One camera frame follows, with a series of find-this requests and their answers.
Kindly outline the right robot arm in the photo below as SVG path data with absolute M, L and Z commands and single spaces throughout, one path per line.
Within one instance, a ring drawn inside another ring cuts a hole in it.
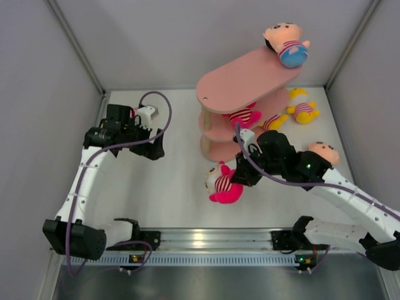
M 297 151 L 285 134 L 266 131 L 260 136 L 236 125 L 234 183 L 256 185 L 262 177 L 299 187 L 341 210 L 353 225 L 301 216 L 291 228 L 299 248 L 310 244 L 336 246 L 366 256 L 389 271 L 399 270 L 399 211 L 391 209 L 346 179 L 327 159 L 312 151 Z

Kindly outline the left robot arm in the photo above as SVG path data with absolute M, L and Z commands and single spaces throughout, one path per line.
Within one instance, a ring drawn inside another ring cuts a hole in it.
M 42 231 L 51 247 L 61 255 L 97 260 L 105 249 L 136 249 L 142 233 L 136 220 L 119 217 L 97 221 L 94 217 L 100 189 L 108 169 L 116 162 L 120 144 L 150 160 L 165 155 L 163 132 L 149 142 L 151 123 L 158 115 L 155 106 L 137 108 L 118 104 L 107 105 L 106 117 L 99 126 L 91 127 L 84 136 L 81 162 L 62 208 L 54 219 L 44 222 Z

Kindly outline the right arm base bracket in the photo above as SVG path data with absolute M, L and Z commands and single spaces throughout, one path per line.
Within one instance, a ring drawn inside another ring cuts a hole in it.
M 272 247 L 277 251 L 308 250 L 312 246 L 303 233 L 281 230 L 271 232 Z

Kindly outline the pink white panda plush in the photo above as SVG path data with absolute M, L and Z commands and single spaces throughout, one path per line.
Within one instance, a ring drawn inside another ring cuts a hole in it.
M 233 128 L 235 128 L 236 124 L 239 123 L 241 128 L 249 129 L 258 123 L 263 114 L 261 111 L 254 111 L 250 107 L 245 107 L 230 114 L 223 114 L 223 116 L 229 119 Z
M 244 186 L 232 183 L 235 173 L 224 161 L 219 161 L 205 175 L 204 184 L 209 194 L 209 200 L 220 204 L 233 204 L 239 200 Z

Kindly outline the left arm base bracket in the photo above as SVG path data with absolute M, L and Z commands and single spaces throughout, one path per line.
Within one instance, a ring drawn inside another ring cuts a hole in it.
M 141 231 L 136 237 L 119 242 L 114 246 L 108 247 L 108 251 L 145 251 L 157 250 L 161 244 L 160 231 Z

